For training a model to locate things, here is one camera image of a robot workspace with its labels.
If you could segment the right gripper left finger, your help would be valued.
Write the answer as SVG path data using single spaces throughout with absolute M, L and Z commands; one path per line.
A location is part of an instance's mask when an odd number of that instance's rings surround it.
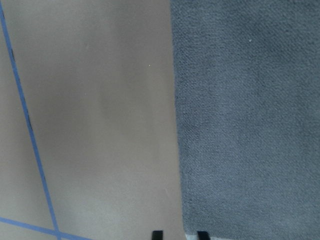
M 154 230 L 151 235 L 151 240 L 163 240 L 164 232 L 162 230 Z

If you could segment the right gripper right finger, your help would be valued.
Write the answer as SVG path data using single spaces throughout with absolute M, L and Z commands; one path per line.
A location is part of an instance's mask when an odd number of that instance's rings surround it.
M 209 240 L 209 233 L 207 231 L 197 231 L 198 240 Z

